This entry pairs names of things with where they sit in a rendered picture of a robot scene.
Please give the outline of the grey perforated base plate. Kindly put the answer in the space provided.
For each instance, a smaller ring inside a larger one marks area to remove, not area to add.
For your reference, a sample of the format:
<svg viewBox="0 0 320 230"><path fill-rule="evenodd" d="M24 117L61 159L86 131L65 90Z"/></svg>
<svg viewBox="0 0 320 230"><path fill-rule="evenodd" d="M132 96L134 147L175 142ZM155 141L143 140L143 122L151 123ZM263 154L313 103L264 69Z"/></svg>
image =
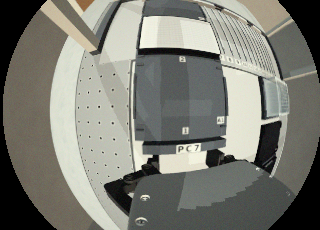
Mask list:
<svg viewBox="0 0 320 230"><path fill-rule="evenodd" d="M75 91L75 129L81 161L99 203L120 230L129 217L108 197L105 183L133 173L128 129L130 60L99 65L84 49Z"/></svg>

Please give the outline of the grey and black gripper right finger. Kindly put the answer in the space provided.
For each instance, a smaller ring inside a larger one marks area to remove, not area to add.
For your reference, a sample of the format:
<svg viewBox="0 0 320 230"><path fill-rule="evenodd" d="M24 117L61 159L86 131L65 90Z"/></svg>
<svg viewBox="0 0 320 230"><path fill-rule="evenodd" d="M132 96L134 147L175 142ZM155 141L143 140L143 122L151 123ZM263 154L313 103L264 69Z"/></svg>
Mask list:
<svg viewBox="0 0 320 230"><path fill-rule="evenodd" d="M233 155L226 155L218 149L208 150L206 154L206 165L211 168L218 165L230 163L233 161L241 161L240 159L235 159ZM249 161L248 161L249 162ZM260 162L249 162L263 169L263 164Z"/></svg>

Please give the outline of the black well plate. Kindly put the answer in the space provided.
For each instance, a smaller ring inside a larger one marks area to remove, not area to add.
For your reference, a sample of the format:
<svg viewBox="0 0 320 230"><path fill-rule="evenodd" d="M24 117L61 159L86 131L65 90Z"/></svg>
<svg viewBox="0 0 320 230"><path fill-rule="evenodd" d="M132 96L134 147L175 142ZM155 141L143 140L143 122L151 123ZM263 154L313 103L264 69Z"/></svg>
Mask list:
<svg viewBox="0 0 320 230"><path fill-rule="evenodd" d="M275 162L276 162L276 159L277 157L274 156L272 157L267 163L265 163L263 165L263 170L265 170L266 172L268 172L269 174L271 174L272 170L273 170L273 167L275 165ZM270 167L271 166L271 167Z"/></svg>

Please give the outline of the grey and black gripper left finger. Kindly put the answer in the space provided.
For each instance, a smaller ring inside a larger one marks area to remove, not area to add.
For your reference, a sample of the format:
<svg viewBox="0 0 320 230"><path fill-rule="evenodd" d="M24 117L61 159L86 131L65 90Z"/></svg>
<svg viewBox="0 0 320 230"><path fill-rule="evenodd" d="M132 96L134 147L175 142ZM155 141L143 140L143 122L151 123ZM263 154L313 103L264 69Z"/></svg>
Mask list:
<svg viewBox="0 0 320 230"><path fill-rule="evenodd" d="M162 174L159 171L159 155L148 158L147 164L143 164L141 170L125 175L123 179L106 183L104 188L112 202L129 217L133 198L128 194L134 193L138 182L142 178L154 174Z"/></svg>

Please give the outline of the dark grey plate carrier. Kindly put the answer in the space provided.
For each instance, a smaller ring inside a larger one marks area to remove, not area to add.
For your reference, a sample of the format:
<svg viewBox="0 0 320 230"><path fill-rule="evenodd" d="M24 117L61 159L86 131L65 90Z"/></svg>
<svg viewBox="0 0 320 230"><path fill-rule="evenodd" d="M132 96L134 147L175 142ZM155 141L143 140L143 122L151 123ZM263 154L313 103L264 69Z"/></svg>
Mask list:
<svg viewBox="0 0 320 230"><path fill-rule="evenodd" d="M143 16L207 21L183 0L145 0L133 78L135 141L143 155L184 154L226 147L228 92L221 60L185 55L138 55Z"/></svg>

